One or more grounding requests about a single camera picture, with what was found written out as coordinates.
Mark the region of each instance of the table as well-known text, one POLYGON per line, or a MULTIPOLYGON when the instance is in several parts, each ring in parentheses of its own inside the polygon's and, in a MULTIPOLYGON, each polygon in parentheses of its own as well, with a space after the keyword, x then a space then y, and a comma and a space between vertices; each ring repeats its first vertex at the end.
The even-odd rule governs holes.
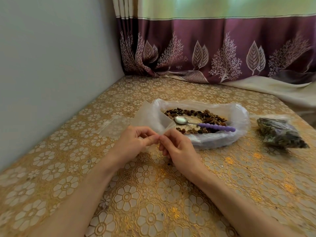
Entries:
MULTIPOLYGON (((276 97, 169 78, 123 77, 0 174, 0 236, 27 236, 71 195, 115 140, 93 133, 144 100, 241 103, 250 114, 286 114, 310 149, 266 147, 251 120, 231 146, 200 151, 206 167, 239 195, 294 231, 316 235, 316 131, 276 97)), ((157 146, 112 178, 86 236, 237 236, 157 146)))

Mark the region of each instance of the hand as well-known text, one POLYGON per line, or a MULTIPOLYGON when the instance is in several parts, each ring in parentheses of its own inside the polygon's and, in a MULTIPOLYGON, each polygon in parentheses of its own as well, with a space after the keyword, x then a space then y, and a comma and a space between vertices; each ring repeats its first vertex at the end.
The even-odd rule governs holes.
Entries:
POLYGON ((176 168, 191 182, 195 173, 205 168, 190 139, 176 129, 166 131, 159 141, 162 154, 171 158, 176 168))
POLYGON ((158 144, 159 135, 148 126, 129 126, 121 134, 113 148, 109 151, 118 168, 134 159, 140 151, 152 144, 158 144))

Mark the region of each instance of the dried herbs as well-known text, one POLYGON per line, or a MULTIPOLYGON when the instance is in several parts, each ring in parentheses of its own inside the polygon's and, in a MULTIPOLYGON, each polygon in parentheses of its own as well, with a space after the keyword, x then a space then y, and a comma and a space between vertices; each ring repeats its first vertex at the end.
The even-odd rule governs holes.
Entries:
MULTIPOLYGON (((209 110, 205 111, 194 111, 194 110, 183 110, 180 108, 165 111, 164 114, 168 116, 170 119, 174 120, 176 116, 196 116, 201 119, 202 123, 209 123, 209 124, 217 124, 226 126, 225 122, 227 121, 224 118, 219 117, 218 115, 214 115, 209 110)), ((176 129, 180 131, 182 134, 206 134, 206 133, 215 133, 218 130, 211 129, 211 128, 202 128, 199 127, 199 130, 192 128, 190 130, 185 130, 177 127, 176 129)))
POLYGON ((286 148, 308 148, 294 126, 284 119, 259 118, 258 126, 264 136, 264 143, 286 148))

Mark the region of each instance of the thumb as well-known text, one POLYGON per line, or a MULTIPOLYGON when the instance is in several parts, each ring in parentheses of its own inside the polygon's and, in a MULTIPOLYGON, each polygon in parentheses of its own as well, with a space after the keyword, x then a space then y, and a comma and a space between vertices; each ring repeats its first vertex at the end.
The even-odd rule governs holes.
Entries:
POLYGON ((159 135, 151 135, 144 138, 142 141, 145 146, 151 146, 152 144, 158 144, 159 135))
POLYGON ((159 137, 159 140, 161 141, 161 143, 163 144, 163 146, 167 149, 169 153, 177 149, 167 136, 161 135, 159 137))

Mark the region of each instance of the forearm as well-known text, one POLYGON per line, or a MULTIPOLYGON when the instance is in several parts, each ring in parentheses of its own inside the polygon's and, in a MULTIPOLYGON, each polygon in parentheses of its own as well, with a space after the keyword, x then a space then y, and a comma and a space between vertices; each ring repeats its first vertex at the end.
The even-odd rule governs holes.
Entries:
POLYGON ((117 171, 113 158, 105 156, 85 177, 75 192, 32 237, 84 236, 105 188, 117 171))
POLYGON ((204 166, 192 176, 192 182, 212 200, 241 236, 299 236, 236 194, 204 166))

